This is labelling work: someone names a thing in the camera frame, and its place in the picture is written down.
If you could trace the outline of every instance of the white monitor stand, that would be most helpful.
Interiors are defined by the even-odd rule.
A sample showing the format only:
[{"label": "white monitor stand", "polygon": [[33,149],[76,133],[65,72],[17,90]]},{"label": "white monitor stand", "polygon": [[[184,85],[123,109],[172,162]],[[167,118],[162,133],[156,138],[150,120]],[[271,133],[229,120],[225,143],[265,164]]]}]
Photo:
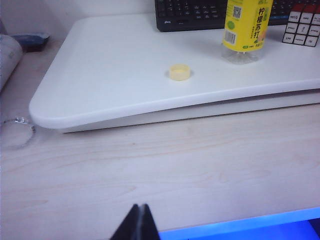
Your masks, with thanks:
[{"label": "white monitor stand", "polygon": [[[30,102],[34,122],[66,133],[320,103],[320,46],[281,43],[283,25],[245,65],[221,58],[222,29],[155,25],[154,14],[76,22]],[[169,78],[177,63],[188,80]]]}]

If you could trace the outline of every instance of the blue object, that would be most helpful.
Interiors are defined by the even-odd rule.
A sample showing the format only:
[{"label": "blue object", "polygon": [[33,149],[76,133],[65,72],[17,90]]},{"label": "blue object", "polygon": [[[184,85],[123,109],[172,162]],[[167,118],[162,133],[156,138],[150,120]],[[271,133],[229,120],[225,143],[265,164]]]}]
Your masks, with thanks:
[{"label": "blue object", "polygon": [[320,218],[320,207],[160,232],[161,240],[187,240]]},{"label": "blue object", "polygon": [[11,37],[19,42],[24,52],[40,52],[49,40],[47,33],[22,33]]},{"label": "blue object", "polygon": [[299,221],[189,240],[319,240],[308,221]]},{"label": "blue object", "polygon": [[272,20],[281,20],[281,19],[288,19],[289,18],[289,15],[281,15],[281,16],[270,16],[270,19]]}]

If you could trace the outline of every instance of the white wall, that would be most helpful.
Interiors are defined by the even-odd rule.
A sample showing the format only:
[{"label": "white wall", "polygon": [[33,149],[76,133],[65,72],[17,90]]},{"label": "white wall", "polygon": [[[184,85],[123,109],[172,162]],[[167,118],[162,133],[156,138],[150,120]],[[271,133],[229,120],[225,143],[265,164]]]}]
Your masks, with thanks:
[{"label": "white wall", "polygon": [[154,0],[1,0],[1,18],[9,34],[46,32],[64,39],[82,18],[154,12]]}]

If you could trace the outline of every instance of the black object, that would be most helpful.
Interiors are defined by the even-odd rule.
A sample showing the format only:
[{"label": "black object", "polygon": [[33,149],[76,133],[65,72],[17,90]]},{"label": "black object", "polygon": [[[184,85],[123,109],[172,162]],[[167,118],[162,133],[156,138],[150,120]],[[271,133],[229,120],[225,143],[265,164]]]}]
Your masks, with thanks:
[{"label": "black object", "polygon": [[25,33],[12,35],[26,53],[41,52],[48,43],[49,35],[46,33]]},{"label": "black object", "polygon": [[[154,0],[154,3],[156,27],[161,32],[225,27],[228,0]],[[317,5],[320,0],[274,0],[269,25],[287,24],[296,3]]]},{"label": "black object", "polygon": [[160,240],[149,206],[133,205],[110,240]]},{"label": "black object", "polygon": [[316,234],[320,238],[320,218],[311,219],[311,220],[309,220],[309,223],[311,224],[311,226],[313,227],[314,231],[316,232]]}]

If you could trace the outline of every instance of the rubik's cube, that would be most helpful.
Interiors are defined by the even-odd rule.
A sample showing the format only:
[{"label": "rubik's cube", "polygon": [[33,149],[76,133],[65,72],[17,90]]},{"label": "rubik's cube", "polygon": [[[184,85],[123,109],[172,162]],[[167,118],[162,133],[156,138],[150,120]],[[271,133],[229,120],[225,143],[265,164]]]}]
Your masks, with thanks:
[{"label": "rubik's cube", "polygon": [[293,6],[283,36],[283,43],[315,47],[320,33],[320,5]]}]

